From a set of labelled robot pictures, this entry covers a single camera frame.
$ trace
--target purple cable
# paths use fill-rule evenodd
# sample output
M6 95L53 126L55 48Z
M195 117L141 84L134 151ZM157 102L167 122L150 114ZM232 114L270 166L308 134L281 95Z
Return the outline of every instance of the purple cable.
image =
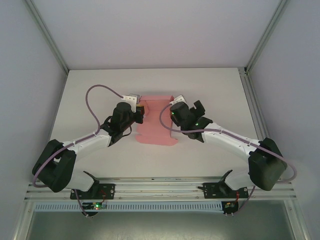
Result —
M73 189L74 193L75 193L75 196L76 196L76 200L78 201L78 204L83 212L83 214L85 215L85 217L88 217L88 214L86 213L84 207L82 206L81 202L80 202L80 199L79 199L79 196L78 196L78 192L77 192L77 189Z
M96 120L96 123L97 123L97 125L98 125L98 128L97 128L97 131L96 131L94 134L91 134L91 135L89 135L89 136L86 136L86 137L84 137L84 138L81 138L81 139L75 141L75 144L81 143L81 142L83 142L83 141L85 141L85 140L88 140L88 139L94 137L94 136L97 135L97 134L99 133L99 131L100 131L100 122L99 122L97 116L96 116L96 115L94 114L94 112L92 111L91 107L89 106L89 102L88 102L88 94L89 94L89 92L90 92L92 89L96 88L96 87L102 87L102 88L108 89L108 90L110 90L111 92L113 92L115 95L117 95L118 97L120 97L120 98L122 98L122 99L124 98L124 97L121 96L119 93L117 93L116 91L114 91L113 89L111 89L110 87L105 86L105 85L97 84L97 85L93 85L92 87L90 87L90 88L86 91L86 94L85 94L85 104L86 104L87 108L89 109L89 112L91 113L91 115L92 115L92 116L94 117L94 119ZM33 177L33 181L32 181L32 185L33 185L35 188L46 188L46 187L47 187L47 185L37 185L37 184L36 184L36 181L37 181L37 178L38 178L39 174L40 174L41 171L45 168L45 166L46 166L51 160L53 160L53 159L55 158L55 156L57 156L59 153L61 153L62 151L66 150L67 148L70 148L70 147L73 146L73 145L74 145L73 143L70 143L70 144L64 146L63 148L59 149L59 150L56 151L54 154L52 154L52 155L39 167L39 169L36 171L36 173L35 173L35 175L34 175L34 177Z
M261 147L261 146L259 146L259 145L256 145L256 144L254 144L254 143L252 143L252 142L250 142L250 141L248 141L248 140L242 139L241 137L238 137L238 136L236 136L236 135L233 135L232 133L230 133L230 132L228 132L228 131L220 130L220 129L214 129L214 128L205 128L205 129L197 129L197 130L188 130L188 131L186 131L186 130L176 130L176 129L173 129L173 128L171 128L171 127L166 126L166 125L164 124L164 122L162 121L162 114L164 113L164 111L165 111L169 106L171 106L171 104L168 104L167 106L165 106L165 107L161 110L160 116L159 116L159 121L160 121L161 125L162 125L165 129L168 129L168 130L170 130L170 131L172 131L172 132L183 133L183 134L202 133L202 132L215 132L215 133L222 133L222 134L228 135L228 136L230 136L230 137L232 137L232 138L234 138L234 139L236 139L236 140L238 140L238 141L241 141L241 142L243 142L243 143L245 143L245 144L248 144L248 145L251 145L251 146L253 146L253 147L257 148L257 149L260 149L261 151L264 151L265 153L268 153L268 154L276 157L277 159L280 159L281 161L285 162L286 164L288 164L288 165L292 168L292 170L293 170L293 175L292 175L292 177L290 177L290 178L288 178L288 179L278 180L278 181L277 181L278 184L289 183L290 181L292 181L293 179L296 178L296 176L297 176L297 169L296 169L295 166L292 165L291 162L289 162L288 160L284 159L282 156L274 153L273 151L270 151L270 150L268 150L268 149L266 149L266 148L264 148L264 147Z

